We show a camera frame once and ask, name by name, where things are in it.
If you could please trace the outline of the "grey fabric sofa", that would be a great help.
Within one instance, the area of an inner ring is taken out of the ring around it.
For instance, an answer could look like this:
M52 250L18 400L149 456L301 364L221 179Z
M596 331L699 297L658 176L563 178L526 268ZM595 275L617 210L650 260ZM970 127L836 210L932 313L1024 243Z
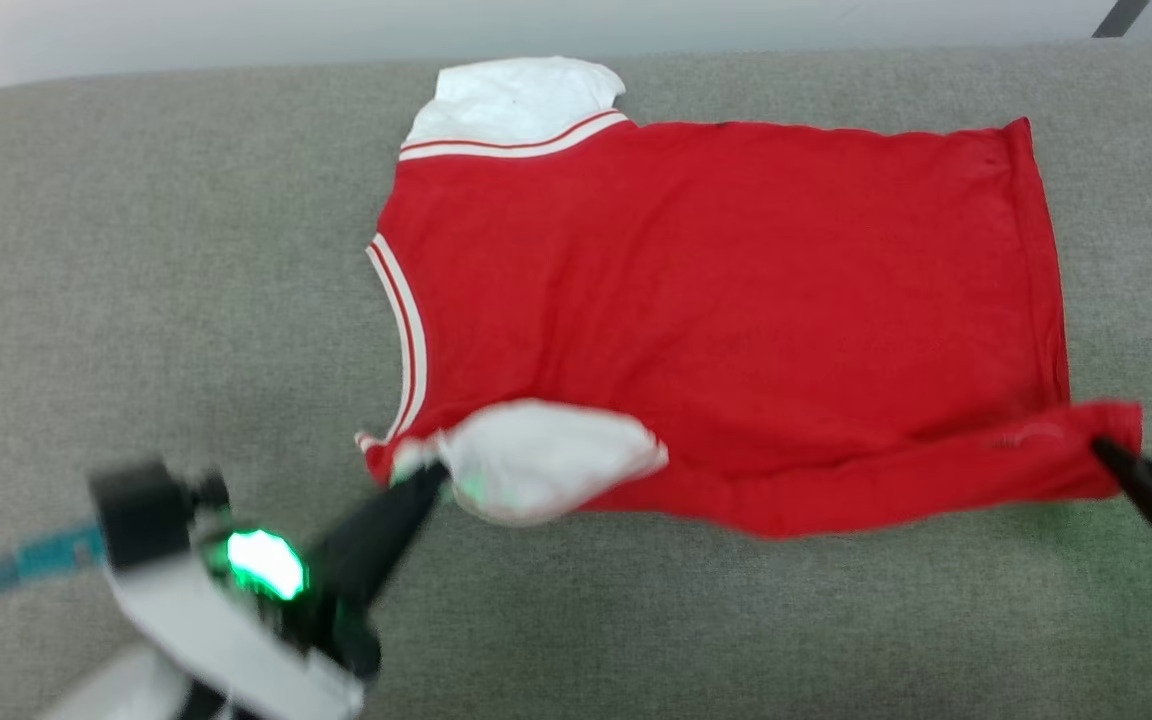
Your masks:
M220 468L297 538L371 488L401 365L366 232L435 61L0 90L0 551L88 471ZM1152 454L1152 41L617 59L654 120L1032 123L1071 382ZM1123 500L758 541L444 506L379 607L365 720L1152 720L1152 532Z

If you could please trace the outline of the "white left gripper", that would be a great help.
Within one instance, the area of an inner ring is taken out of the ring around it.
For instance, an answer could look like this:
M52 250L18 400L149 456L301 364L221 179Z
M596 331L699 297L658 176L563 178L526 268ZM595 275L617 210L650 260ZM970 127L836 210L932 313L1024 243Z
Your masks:
M450 477L429 462L308 544L223 511L192 550L115 574L119 609L232 720L357 720L381 665L372 602Z

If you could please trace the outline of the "red and white garment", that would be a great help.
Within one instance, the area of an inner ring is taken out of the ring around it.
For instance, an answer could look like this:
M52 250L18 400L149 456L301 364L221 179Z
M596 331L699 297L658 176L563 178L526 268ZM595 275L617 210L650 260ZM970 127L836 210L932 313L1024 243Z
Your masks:
M664 511L768 538L1115 497L1134 401L1074 401L1026 118L637 124L579 59L440 70L366 253L402 384L376 479L485 520Z

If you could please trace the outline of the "dark grey metal bracket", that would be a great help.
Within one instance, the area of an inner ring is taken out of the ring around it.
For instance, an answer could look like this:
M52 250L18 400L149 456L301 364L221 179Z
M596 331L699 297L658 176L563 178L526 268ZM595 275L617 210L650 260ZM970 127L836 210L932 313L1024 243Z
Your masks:
M1115 0L1105 18L1096 26L1092 38L1123 38L1149 3L1151 0Z

